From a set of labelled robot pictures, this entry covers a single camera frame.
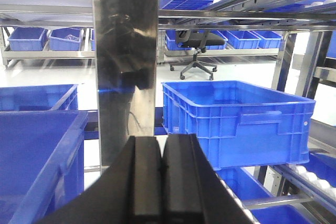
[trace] crate handle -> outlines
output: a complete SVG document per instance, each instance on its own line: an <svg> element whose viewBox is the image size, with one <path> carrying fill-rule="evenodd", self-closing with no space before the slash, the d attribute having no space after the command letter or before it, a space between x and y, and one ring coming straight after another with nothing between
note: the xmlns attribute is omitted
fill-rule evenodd
<svg viewBox="0 0 336 224"><path fill-rule="evenodd" d="M258 114L240 114L240 124L280 123L282 112L266 111Z"/></svg>

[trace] office chair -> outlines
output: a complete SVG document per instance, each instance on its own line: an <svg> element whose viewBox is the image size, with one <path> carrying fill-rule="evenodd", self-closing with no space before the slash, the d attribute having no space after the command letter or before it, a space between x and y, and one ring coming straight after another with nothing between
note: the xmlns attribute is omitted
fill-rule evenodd
<svg viewBox="0 0 336 224"><path fill-rule="evenodd" d="M176 40L177 44L182 43L181 47L195 48L195 52L193 54L193 60L191 61L183 61L178 63L171 63L170 64L170 71L174 71L174 66L186 66L180 75L180 79L184 80L185 76L183 75L191 68L200 68L204 72L210 74L210 80L214 79L213 72L217 71L217 65L205 63L199 61L197 59L197 55L202 52L206 52L206 46L221 46L224 45L224 39L216 34L212 34L209 31L205 31L204 33L192 32L191 30L187 31L176 31Z"/></svg>

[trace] storage shelving unit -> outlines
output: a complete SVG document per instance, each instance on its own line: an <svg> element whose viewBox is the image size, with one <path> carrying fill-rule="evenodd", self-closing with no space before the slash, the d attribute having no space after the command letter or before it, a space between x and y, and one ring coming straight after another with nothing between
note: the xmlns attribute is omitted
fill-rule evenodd
<svg viewBox="0 0 336 224"><path fill-rule="evenodd" d="M153 135L155 66L163 61L164 30L277 30L283 31L279 50L255 49L208 51L207 55L277 55L272 88L285 90L296 34L311 32L306 54L301 66L296 94L314 98L319 83L336 86L336 60L328 58L327 51L332 30L336 30L335 4L305 9L300 13L264 12L303 0L222 0L205 10L159 10L158 0L93 0L94 27L97 51L90 45L78 52L52 52L48 45L41 52L12 52L5 45L0 30L0 47L4 64L12 59L68 59L96 58L99 89L99 119L101 141L101 166L109 166L122 149L129 135ZM92 15L87 7L57 7L31 5L0 5L3 27L9 26L64 26L93 27L91 22L21 22L10 19L10 13ZM166 52L171 56L188 56L190 51ZM310 143L315 148L336 154L336 128L312 120ZM336 199L331 200L316 187L295 178L287 166L271 167L278 176L274 192L279 198L272 201L255 201L254 207L298 204L305 215L322 223L334 223ZM264 183L267 167L256 169L255 176ZM299 189L303 194L289 198L289 188ZM320 216L320 209L329 213Z"/></svg>

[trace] white floor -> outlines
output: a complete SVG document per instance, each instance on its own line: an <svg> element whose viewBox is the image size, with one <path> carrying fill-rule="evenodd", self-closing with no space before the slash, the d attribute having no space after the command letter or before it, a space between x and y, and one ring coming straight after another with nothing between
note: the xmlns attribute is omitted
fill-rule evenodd
<svg viewBox="0 0 336 224"><path fill-rule="evenodd" d="M218 65L214 73L215 80L242 80L264 87L271 87L275 61L250 63L237 62ZM170 72L168 64L157 67L156 106L162 106L163 95L161 82L179 81L179 70ZM207 80L208 75L198 69L192 69L186 75L185 81ZM286 92L295 92L299 71L291 69L286 86ZM6 69L0 65L0 87L34 86L48 84L75 83L78 86L78 102L80 110L97 109L96 70L94 61L88 60L25 60ZM316 95L316 109L314 119L336 125L336 89L319 85ZM161 146L165 143L165 136L158 137ZM99 165L98 140L85 142L85 166ZM85 173L85 187L87 188L99 177L99 172Z"/></svg>

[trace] black device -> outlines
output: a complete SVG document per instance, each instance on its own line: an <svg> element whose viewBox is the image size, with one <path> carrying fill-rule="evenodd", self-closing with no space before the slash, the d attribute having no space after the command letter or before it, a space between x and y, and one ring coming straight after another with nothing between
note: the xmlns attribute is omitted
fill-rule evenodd
<svg viewBox="0 0 336 224"><path fill-rule="evenodd" d="M130 137L76 199L36 224L253 224L207 161L196 135Z"/></svg>

